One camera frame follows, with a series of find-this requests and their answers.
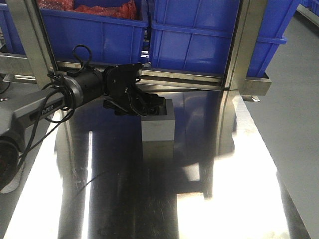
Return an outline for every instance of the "wire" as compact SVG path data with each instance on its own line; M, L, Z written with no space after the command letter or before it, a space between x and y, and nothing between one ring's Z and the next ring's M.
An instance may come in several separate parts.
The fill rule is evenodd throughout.
M90 184L92 183L95 179L97 179L98 177L102 176L105 173L109 173L110 171L103 171L102 173L99 173L98 175L96 175L95 177L93 177L89 182L87 182L79 191L78 193L74 196L74 198L72 200L74 200L76 197L78 197L80 195L80 193Z
M45 107L46 103L48 102L49 98L51 96L57 94L57 93L59 93L58 90L52 91L42 101L42 103L41 103L41 105L40 105L40 107L38 109L38 113L37 113L37 116L36 116L36 119L35 119L35 122L34 122L34 125L33 125L33 128L32 128L32 133L31 133L28 145L26 146L24 153L19 157L19 158L21 158L21 160L20 160L20 162L19 162L19 164L18 164L18 166L16 168L16 172L18 172L20 170L21 166L25 162L25 158L26 158L27 154L30 152L30 149L32 147L32 143L33 143L33 140L34 140L34 137L35 137L35 133L36 133L36 130L38 128L39 121L40 121L42 110L44 109L44 107Z
M25 158L26 158L27 154L31 150L33 150L44 139L46 139L56 128L58 128L60 126L60 124L62 124L63 122L66 122L67 120L69 120L74 115L75 108L76 108L75 95L72 92L72 90L65 84L65 79L64 79L63 75L59 74L56 82L49 83L49 84L45 85L42 89L46 89L49 86L53 86L53 88L56 89L56 90L51 92L49 95L47 95L46 98L43 100L41 106L38 108L39 111L38 111L36 120L34 122L33 128L32 128L31 137L29 139L27 147L25 148L24 153L19 157L19 158L21 158L21 160L20 160L20 162L18 164L17 170L19 170L21 168L23 162L25 161ZM57 125L52 130L50 130L44 137L42 137L37 143L32 145L32 143L34 141L35 133L36 133L36 130L37 130L37 127L38 127L38 123L39 123L40 118L41 118L41 112L45 108L45 105L48 102L48 100L50 99L50 97L52 97L53 95L55 95L57 93L62 93L65 96L66 103L67 103L67 108L70 109L70 111L60 121L55 121L55 120L51 120L49 118L45 118L47 121L52 122L52 123L56 123Z
M104 98L107 102L110 102L111 104L115 105L116 107L118 107L119 109L123 110L125 113L129 114L130 112L128 112L126 109L124 109L122 106L120 106L119 104L117 104L115 101L109 99L109 98Z
M0 92L0 95L6 92L9 89L10 85L11 83L9 82L8 86L3 91Z
M83 47L85 48L88 52L89 52L89 58L88 60L86 61L86 63L83 62L83 60L76 54L75 50L76 48L78 47ZM90 61L92 60L92 51L89 47L87 47L86 45L83 45L83 44L79 44L79 45L76 45L73 49L72 49L72 54L73 56L80 62L81 64L81 68L75 72L75 74L78 74L79 72L81 72L84 68L88 67L89 64L90 64Z
M129 103L130 103L130 107L132 108L132 110L137 113L139 116L147 116L148 114L147 113L144 113L144 112L140 112L138 109L135 108L135 106L133 106L132 104L132 99L131 99L131 95L128 94L128 97L129 97Z

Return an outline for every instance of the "gray floor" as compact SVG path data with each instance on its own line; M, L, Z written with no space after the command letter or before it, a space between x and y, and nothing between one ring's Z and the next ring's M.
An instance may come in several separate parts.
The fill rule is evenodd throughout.
M296 13L267 74L261 103L246 103L312 239L319 238L319 28Z

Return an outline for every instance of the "blue storage crate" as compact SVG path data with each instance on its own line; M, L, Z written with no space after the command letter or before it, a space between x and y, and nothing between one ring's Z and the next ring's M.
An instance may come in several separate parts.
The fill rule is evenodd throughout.
M311 7L312 3L312 0L300 0L300 4L305 7Z
M178 27L152 22L152 67L224 74L231 32ZM259 37L248 76L262 77L285 38Z
M286 43L287 39L284 36L281 38L259 36L250 61L247 76L263 77L265 70L275 55L278 47Z
M260 36L281 37L300 0L268 0ZM157 0L157 23L194 28L232 31L239 0Z
M240 0L156 0L154 20L168 25L233 31L239 2Z
M128 0L75 0L80 4L120 6ZM129 20L79 12L41 9L42 18L57 59L74 59L72 49L87 45L93 61L114 64L138 62L143 46L144 31L148 26L148 7L145 0L136 0L141 20ZM24 54L22 43L6 4L0 4L0 26L10 53ZM86 57L86 52L79 52Z
M313 0L311 11L317 16L319 16L319 1L318 0Z

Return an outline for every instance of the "red mesh bag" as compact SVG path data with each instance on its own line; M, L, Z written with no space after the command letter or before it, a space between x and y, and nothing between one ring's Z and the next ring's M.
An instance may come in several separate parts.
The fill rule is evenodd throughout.
M39 8L63 10L63 4L60 0L38 0Z
M134 0L130 0L120 7L88 7L85 5L80 5L74 11L137 20L137 8Z
M39 8L53 9L53 10L73 10L74 0L38 0Z

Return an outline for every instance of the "stainless steel table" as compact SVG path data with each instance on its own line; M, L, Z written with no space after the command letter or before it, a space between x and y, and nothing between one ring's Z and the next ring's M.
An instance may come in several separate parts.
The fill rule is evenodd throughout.
M300 238L305 229L291 219L293 204L238 92L162 95L175 110L172 161L143 158L140 117L115 116L94 100L29 156L26 183L0 195L0 236Z

